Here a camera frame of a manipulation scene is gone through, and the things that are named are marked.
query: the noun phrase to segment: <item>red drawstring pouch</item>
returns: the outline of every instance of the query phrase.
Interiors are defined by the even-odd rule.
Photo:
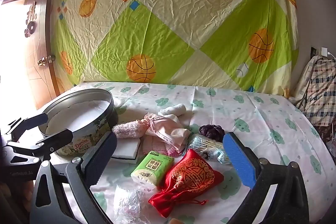
[[[156,193],[148,201],[163,217],[168,217],[173,207],[182,203],[204,205],[207,200],[194,198],[224,180],[221,173],[213,170],[194,150],[189,149],[182,160],[168,171]]]

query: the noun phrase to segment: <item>plaid fabric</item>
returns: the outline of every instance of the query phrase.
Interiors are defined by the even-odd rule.
[[[305,69],[308,72],[303,76],[305,79],[300,81],[307,85],[302,85],[298,92],[303,97],[296,107],[312,125],[328,126],[336,116],[336,62],[321,57],[311,61]]]

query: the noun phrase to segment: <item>wooden door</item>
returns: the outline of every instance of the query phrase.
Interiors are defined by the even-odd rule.
[[[26,68],[36,109],[56,98],[60,93],[56,81],[53,53],[50,46],[51,0],[26,0],[32,20],[32,34],[27,34]]]

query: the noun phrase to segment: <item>metal screw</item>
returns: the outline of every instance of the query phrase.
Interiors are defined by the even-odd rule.
[[[45,161],[43,161],[43,162],[41,163],[41,165],[42,165],[43,167],[47,167],[47,166],[49,165],[49,161],[48,161],[48,160],[45,160]]]
[[[81,159],[80,157],[75,157],[75,158],[72,159],[71,162],[72,162],[73,164],[78,164],[78,163],[81,162],[81,160],[82,160],[82,159]]]
[[[299,165],[298,165],[295,161],[293,161],[293,162],[291,163],[291,167],[293,167],[293,168],[298,168]]]
[[[265,159],[265,158],[260,158],[260,159],[259,159],[259,162],[260,162],[262,165],[266,165],[266,164],[268,164],[268,160]]]

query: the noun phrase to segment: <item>red drawstring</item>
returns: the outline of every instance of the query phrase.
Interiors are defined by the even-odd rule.
[[[209,200],[203,200],[203,201],[198,201],[195,199],[192,200],[181,200],[181,201],[177,201],[176,204],[183,204],[183,203],[188,203],[188,204],[199,204],[199,205],[204,205],[205,203],[207,203]]]

